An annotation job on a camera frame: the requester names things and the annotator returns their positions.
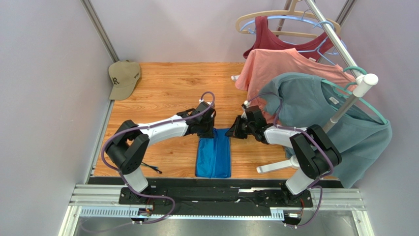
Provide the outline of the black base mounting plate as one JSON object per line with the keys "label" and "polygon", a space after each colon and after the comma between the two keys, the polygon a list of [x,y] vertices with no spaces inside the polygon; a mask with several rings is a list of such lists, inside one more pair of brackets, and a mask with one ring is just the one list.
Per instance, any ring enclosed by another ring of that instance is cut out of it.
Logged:
{"label": "black base mounting plate", "polygon": [[127,187],[117,191],[118,204],[145,205],[154,214],[208,216],[269,216],[270,208],[313,207],[309,191],[292,197],[284,193],[285,181],[278,179],[198,179],[148,178],[146,195],[168,196],[175,200],[148,199],[131,193]]}

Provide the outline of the metal clothes rack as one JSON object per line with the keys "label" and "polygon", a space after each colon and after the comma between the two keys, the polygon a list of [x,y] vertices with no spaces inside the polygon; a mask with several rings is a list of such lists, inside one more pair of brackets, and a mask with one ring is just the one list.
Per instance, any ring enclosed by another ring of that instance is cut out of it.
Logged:
{"label": "metal clothes rack", "polygon": [[[348,52],[346,45],[341,41],[341,39],[339,37],[340,31],[341,31],[340,24],[331,20],[331,19],[325,18],[324,15],[320,12],[316,3],[313,0],[308,0],[308,1],[306,1],[306,3],[308,5],[309,9],[311,10],[311,12],[314,14],[316,19],[318,20],[317,23],[323,23],[321,29],[327,34],[329,39],[332,41],[332,43],[334,44],[334,48],[337,50],[337,53],[343,58],[343,60],[347,64],[347,67],[358,66],[355,63],[355,61],[353,60],[350,53]],[[360,72],[356,72],[355,70],[350,70],[350,71],[354,74],[355,78],[360,75]],[[339,96],[344,96],[345,95],[345,93],[343,93],[341,91],[338,92],[336,88],[334,88],[334,91]],[[326,127],[326,124],[323,127],[323,130],[325,132],[329,132],[334,126],[331,127],[331,128],[328,128],[328,127]]]}

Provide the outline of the blue cloth napkin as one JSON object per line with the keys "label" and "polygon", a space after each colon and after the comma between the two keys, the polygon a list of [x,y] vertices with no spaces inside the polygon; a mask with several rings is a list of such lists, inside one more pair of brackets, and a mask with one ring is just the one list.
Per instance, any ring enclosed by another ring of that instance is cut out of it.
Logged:
{"label": "blue cloth napkin", "polygon": [[229,129],[213,129],[213,138],[200,138],[195,164],[195,176],[230,178],[232,176],[231,142]]}

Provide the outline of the salmon pink t-shirt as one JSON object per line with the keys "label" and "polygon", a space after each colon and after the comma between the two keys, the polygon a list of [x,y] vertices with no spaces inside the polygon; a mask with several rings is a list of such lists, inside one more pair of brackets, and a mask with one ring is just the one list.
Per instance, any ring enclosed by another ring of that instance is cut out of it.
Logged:
{"label": "salmon pink t-shirt", "polygon": [[235,80],[235,86],[247,92],[247,100],[254,98],[250,102],[252,106],[262,108],[267,103],[255,97],[259,90],[273,78],[291,72],[319,76],[341,87],[355,81],[354,76],[343,72],[341,66],[314,62],[298,53],[296,49],[255,49],[248,54],[244,67]]}

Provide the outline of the aluminium frame rail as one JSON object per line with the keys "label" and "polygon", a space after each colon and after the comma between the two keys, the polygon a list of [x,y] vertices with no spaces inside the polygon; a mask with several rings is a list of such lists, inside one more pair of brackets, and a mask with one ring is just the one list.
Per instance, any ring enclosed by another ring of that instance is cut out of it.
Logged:
{"label": "aluminium frame rail", "polygon": [[239,198],[231,202],[220,201],[181,201],[164,199],[161,205],[120,204],[126,195],[122,185],[76,185],[69,206],[80,207],[80,215],[87,217],[125,217],[159,219],[168,214],[169,219],[215,219],[215,220],[284,220],[287,213],[295,214],[303,210],[305,216],[310,212],[348,211],[358,227],[370,225],[360,192],[355,189],[325,188],[312,189],[303,197],[304,204],[281,206],[269,194],[278,194],[279,189],[238,189]]}

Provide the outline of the teal t-shirt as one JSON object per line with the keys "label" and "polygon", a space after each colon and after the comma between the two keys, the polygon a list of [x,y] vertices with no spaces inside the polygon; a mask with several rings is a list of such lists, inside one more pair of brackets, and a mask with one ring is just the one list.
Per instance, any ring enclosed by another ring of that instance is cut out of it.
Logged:
{"label": "teal t-shirt", "polygon": [[[264,110],[287,127],[324,126],[346,101],[325,79],[303,73],[284,73],[269,81],[258,92]],[[351,188],[377,160],[392,138],[390,121],[369,115],[353,105],[327,133],[342,162],[333,176],[344,188]]]}

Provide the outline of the black fork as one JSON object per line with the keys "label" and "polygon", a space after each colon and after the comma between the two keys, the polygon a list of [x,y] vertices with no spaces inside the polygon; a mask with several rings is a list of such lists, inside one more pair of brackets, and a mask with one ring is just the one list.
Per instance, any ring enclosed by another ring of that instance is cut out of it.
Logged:
{"label": "black fork", "polygon": [[145,167],[148,167],[148,168],[150,168],[150,169],[152,169],[152,170],[154,170],[154,171],[156,171],[157,173],[159,173],[159,174],[162,174],[162,171],[157,167],[157,166],[151,166],[151,165],[148,165],[148,164],[146,164],[146,163],[144,163],[144,162],[142,162],[141,163],[141,165],[142,166],[145,166]]}

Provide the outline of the beige baseball cap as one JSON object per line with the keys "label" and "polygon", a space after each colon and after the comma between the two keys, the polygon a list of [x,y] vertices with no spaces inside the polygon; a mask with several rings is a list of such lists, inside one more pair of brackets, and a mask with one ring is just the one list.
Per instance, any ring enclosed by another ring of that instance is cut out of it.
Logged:
{"label": "beige baseball cap", "polygon": [[141,77],[141,67],[134,61],[117,61],[109,66],[108,73],[113,85],[109,99],[125,100],[133,93]]}

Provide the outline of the maroon tank top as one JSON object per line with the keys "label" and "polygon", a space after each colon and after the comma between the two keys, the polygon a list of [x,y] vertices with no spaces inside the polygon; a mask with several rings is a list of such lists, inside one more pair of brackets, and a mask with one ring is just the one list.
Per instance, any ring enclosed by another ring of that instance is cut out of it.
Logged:
{"label": "maroon tank top", "polygon": [[305,58],[318,60],[321,55],[334,47],[334,44],[324,32],[313,40],[303,44],[291,44],[279,39],[270,29],[267,16],[258,16],[255,19],[256,40],[253,46],[243,53],[246,59],[255,49],[286,50],[295,49]]}

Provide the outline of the beige wooden hanger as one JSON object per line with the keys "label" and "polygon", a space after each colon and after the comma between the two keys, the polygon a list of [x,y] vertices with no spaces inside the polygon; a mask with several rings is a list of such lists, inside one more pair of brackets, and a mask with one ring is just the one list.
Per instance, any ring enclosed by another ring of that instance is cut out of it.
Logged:
{"label": "beige wooden hanger", "polygon": [[256,17],[266,16],[269,20],[278,20],[277,27],[272,31],[276,36],[291,36],[291,37],[301,37],[301,38],[311,38],[314,39],[317,35],[312,33],[304,33],[297,31],[284,31],[283,26],[286,20],[298,21],[307,24],[311,24],[314,28],[321,28],[323,23],[316,23],[314,20],[316,17],[311,12],[310,9],[305,11],[297,11],[296,5],[299,3],[298,0],[287,0],[282,10],[269,10],[269,11],[260,11],[247,15],[243,15],[236,20],[235,29],[241,34],[256,34],[255,29],[251,29],[250,25],[256,24]]}

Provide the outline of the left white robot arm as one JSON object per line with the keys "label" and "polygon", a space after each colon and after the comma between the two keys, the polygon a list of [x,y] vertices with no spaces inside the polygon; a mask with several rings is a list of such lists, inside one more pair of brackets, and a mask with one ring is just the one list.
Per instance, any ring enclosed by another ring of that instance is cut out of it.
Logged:
{"label": "left white robot arm", "polygon": [[178,113],[170,118],[135,124],[126,121],[102,147],[101,159],[105,165],[116,170],[132,192],[141,193],[149,183],[140,164],[146,150],[159,142],[190,134],[213,137],[213,124],[216,112],[189,116]]}

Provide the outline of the teal green hanger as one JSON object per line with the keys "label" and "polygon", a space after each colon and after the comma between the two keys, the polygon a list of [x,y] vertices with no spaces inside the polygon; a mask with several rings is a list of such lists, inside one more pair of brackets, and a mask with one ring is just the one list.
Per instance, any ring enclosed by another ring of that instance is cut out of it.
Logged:
{"label": "teal green hanger", "polygon": [[345,94],[348,94],[345,103],[337,110],[336,114],[329,119],[329,121],[326,124],[326,127],[333,127],[357,101],[361,101],[361,103],[363,103],[373,113],[376,114],[376,116],[382,121],[383,124],[387,124],[387,119],[384,118],[384,116],[372,105],[363,100],[363,96],[366,95],[366,93],[373,86],[377,85],[379,81],[378,76],[372,73],[367,73],[364,69],[358,66],[349,66],[345,68],[343,71],[345,72],[347,70],[355,70],[356,72],[360,72],[360,75],[356,77],[355,82],[349,83],[344,88],[328,80],[321,80],[322,83],[330,85],[333,89],[337,89],[338,92],[341,91]]}

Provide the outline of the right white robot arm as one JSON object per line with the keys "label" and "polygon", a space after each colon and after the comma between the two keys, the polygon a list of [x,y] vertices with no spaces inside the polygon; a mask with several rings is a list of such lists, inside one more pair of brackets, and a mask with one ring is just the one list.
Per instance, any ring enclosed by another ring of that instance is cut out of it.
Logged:
{"label": "right white robot arm", "polygon": [[285,183],[286,192],[291,195],[311,188],[320,178],[332,173],[341,162],[340,153],[318,125],[306,129],[291,128],[266,123],[263,118],[237,116],[226,133],[227,137],[237,139],[246,139],[249,135],[263,144],[293,149],[294,155],[290,159],[256,168],[259,174],[294,168],[296,172]]}

